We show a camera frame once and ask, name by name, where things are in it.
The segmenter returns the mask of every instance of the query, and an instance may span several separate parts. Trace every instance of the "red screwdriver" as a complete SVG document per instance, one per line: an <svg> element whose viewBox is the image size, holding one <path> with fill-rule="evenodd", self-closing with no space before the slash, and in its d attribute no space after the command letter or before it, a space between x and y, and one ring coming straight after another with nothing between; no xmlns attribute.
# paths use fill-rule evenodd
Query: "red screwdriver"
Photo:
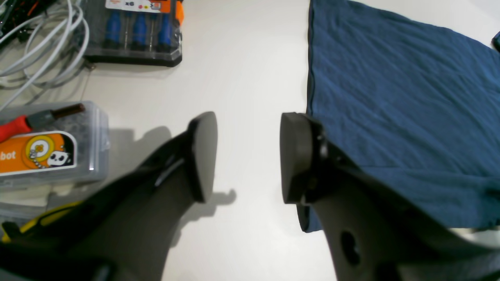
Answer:
<svg viewBox="0 0 500 281"><path fill-rule="evenodd" d="M30 115L21 115L7 124L0 125L0 143L15 135L27 134L41 129L57 119L85 111L83 103L77 103L56 110L43 110Z"/></svg>

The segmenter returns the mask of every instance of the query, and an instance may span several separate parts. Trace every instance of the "red handle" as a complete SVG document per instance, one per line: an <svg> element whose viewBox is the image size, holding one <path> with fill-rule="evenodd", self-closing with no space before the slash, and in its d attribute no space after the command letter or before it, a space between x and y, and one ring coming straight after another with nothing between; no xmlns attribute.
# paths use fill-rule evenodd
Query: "red handle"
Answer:
<svg viewBox="0 0 500 281"><path fill-rule="evenodd" d="M32 129L26 123L26 115L21 115L7 124L0 126L0 143L12 138L15 135L26 134Z"/></svg>

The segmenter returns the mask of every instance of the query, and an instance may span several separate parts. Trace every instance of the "tool box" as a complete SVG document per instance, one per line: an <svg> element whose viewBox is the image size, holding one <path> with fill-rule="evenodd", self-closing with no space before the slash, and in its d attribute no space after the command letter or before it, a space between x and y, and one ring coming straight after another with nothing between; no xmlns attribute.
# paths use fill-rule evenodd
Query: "tool box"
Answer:
<svg viewBox="0 0 500 281"><path fill-rule="evenodd" d="M181 62L182 1L83 0L81 5L90 31L87 61L166 67Z"/></svg>
<svg viewBox="0 0 500 281"><path fill-rule="evenodd" d="M75 102L5 109L0 125L22 115L54 110ZM0 143L0 192L53 183L86 183L108 175L108 116L93 102L85 111Z"/></svg>

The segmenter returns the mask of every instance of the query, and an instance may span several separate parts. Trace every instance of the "hole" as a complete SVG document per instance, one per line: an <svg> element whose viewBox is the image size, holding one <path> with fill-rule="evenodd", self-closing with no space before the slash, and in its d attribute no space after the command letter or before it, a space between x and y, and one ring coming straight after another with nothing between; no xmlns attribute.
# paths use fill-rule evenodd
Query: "hole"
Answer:
<svg viewBox="0 0 500 281"><path fill-rule="evenodd" d="M347 160L342 156L337 156L336 160L339 165L343 166L347 164Z"/></svg>
<svg viewBox="0 0 500 281"><path fill-rule="evenodd" d="M151 159L152 164L158 164L160 162L161 158L159 156L155 156Z"/></svg>
<svg viewBox="0 0 500 281"><path fill-rule="evenodd" d="M342 232L340 235L340 244L342 245L342 250L347 261L353 266L359 265L361 261L360 250L354 236L350 232Z"/></svg>

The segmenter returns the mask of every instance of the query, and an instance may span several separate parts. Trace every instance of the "blue towel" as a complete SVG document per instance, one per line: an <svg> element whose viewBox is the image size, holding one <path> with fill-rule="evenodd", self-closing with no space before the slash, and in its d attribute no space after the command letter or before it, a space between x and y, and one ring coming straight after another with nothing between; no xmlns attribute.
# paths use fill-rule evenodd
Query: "blue towel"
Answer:
<svg viewBox="0 0 500 281"><path fill-rule="evenodd" d="M366 173L447 227L500 225L495 50L361 3L311 0L307 94L308 114ZM321 229L306 213L303 230Z"/></svg>

